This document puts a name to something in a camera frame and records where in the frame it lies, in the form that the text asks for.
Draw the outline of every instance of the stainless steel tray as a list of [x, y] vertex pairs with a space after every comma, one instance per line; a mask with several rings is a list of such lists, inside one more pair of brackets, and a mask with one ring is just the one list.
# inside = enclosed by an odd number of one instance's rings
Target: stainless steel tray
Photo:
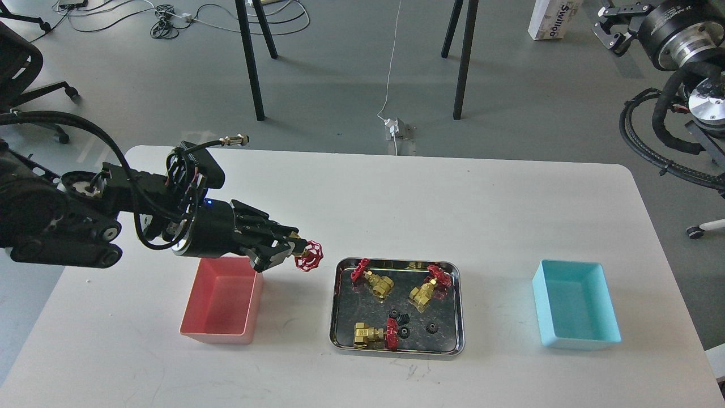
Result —
[[[448, 290], [437, 291], [428, 308], [422, 313], [408, 301], [410, 291], [423, 284], [428, 276], [428, 265], [433, 261], [406, 261], [397, 259], [371, 259], [368, 269], [381, 277], [390, 277], [394, 286], [381, 301], [369, 289], [365, 279], [353, 282], [350, 274], [361, 258], [346, 258], [337, 264], [335, 293], [330, 321], [330, 342], [335, 347], [361, 353], [385, 352], [393, 354], [441, 354], [455, 355], [463, 350], [463, 307], [460, 298], [458, 269], [448, 262], [434, 262], [452, 278]], [[401, 325], [408, 328], [410, 336], [400, 338], [397, 351], [390, 351], [385, 342], [368, 344], [367, 348], [355, 348], [355, 323], [364, 322], [370, 327], [385, 328], [389, 312], [409, 314], [410, 321]], [[435, 323], [438, 331], [431, 334], [427, 325]]]

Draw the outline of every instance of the black table leg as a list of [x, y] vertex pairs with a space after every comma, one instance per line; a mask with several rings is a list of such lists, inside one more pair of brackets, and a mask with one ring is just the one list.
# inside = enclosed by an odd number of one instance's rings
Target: black table leg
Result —
[[260, 79], [257, 75], [257, 64], [254, 61], [254, 50], [252, 48], [252, 34], [249, 32], [249, 19], [247, 19], [247, 8], [244, 0], [235, 0], [236, 13], [239, 16], [239, 30], [241, 31], [241, 43], [244, 46], [244, 59], [246, 60], [246, 71], [249, 74], [249, 86], [252, 87], [252, 100], [254, 100], [254, 112], [257, 120], [265, 119], [265, 108], [262, 106], [262, 92], [260, 91]]
[[265, 10], [262, 8], [262, 2], [260, 0], [252, 0], [252, 5], [254, 6], [254, 12], [257, 13], [257, 19], [260, 21], [262, 35], [264, 35], [265, 37], [267, 49], [269, 49], [270, 51], [270, 57], [272, 57], [273, 60], [276, 60], [277, 48], [274, 46], [274, 40], [272, 39], [270, 26], [267, 23], [267, 16], [265, 16]]
[[453, 104], [453, 119], [460, 119], [463, 110], [463, 95], [465, 82], [468, 78], [468, 63], [471, 61], [471, 46], [473, 45], [473, 29], [476, 27], [476, 12], [479, 9], [479, 0], [468, 0], [468, 14], [465, 17], [465, 30], [463, 32], [463, 50], [460, 53], [460, 68], [458, 69], [458, 85], [455, 90]]
[[451, 12], [451, 20], [448, 22], [448, 31], [446, 31], [446, 39], [443, 41], [443, 50], [441, 50], [441, 57], [448, 58], [448, 51], [451, 49], [451, 42], [453, 41], [453, 34], [455, 34], [455, 27], [458, 24], [460, 18], [460, 10], [463, 8], [463, 0], [455, 0], [453, 4], [453, 11]]

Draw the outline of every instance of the cardboard box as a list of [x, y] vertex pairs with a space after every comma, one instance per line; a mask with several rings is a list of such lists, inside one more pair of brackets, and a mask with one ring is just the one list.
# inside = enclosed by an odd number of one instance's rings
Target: cardboard box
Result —
[[580, 6], [581, 0], [536, 0], [529, 35], [534, 40], [564, 38], [566, 28]]

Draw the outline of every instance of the pink container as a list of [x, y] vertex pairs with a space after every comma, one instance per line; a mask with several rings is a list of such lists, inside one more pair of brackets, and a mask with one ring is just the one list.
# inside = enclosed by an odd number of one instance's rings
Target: pink container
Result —
[[249, 258], [202, 258], [179, 332], [203, 343], [249, 344], [262, 295], [262, 274]]

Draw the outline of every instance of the light blue plastic bin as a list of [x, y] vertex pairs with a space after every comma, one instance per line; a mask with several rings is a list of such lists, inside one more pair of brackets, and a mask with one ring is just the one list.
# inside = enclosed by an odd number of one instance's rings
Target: light blue plastic bin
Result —
[[602, 265], [544, 259], [533, 283], [544, 346], [599, 350], [621, 343]]

